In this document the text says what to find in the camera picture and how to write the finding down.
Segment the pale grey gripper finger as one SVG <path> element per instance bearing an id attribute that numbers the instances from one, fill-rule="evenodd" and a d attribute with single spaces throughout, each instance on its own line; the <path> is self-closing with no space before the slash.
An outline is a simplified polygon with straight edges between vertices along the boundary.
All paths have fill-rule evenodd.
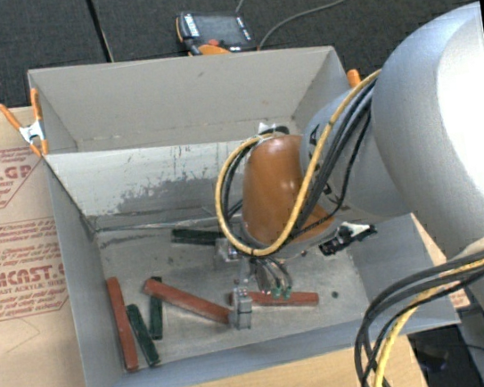
<path id="1" fill-rule="evenodd" d="M 231 312 L 229 321 L 236 329 L 246 328 L 245 314 L 243 314 L 242 300 L 238 295 L 238 291 L 234 290 L 229 293 L 229 303 L 231 305 Z"/>
<path id="2" fill-rule="evenodd" d="M 252 299 L 246 289 L 240 289 L 238 292 L 240 309 L 242 314 L 242 326 L 246 329 L 251 328 L 252 322 Z"/>

